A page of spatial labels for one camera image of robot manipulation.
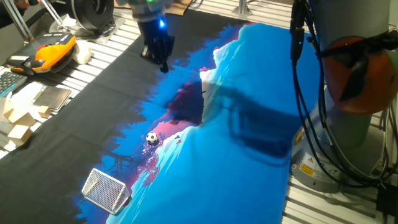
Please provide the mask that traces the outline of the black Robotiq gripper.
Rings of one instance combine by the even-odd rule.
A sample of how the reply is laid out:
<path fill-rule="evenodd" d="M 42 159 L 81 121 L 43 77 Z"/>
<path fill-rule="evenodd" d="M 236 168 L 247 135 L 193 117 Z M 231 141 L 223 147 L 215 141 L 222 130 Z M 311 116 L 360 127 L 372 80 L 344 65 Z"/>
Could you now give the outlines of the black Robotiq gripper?
<path fill-rule="evenodd" d="M 141 36 L 144 39 L 144 48 L 140 57 L 147 61 L 160 60 L 160 71 L 167 73 L 169 66 L 167 59 L 172 53 L 175 37 L 167 32 L 167 24 L 164 17 L 154 20 L 138 22 Z"/>

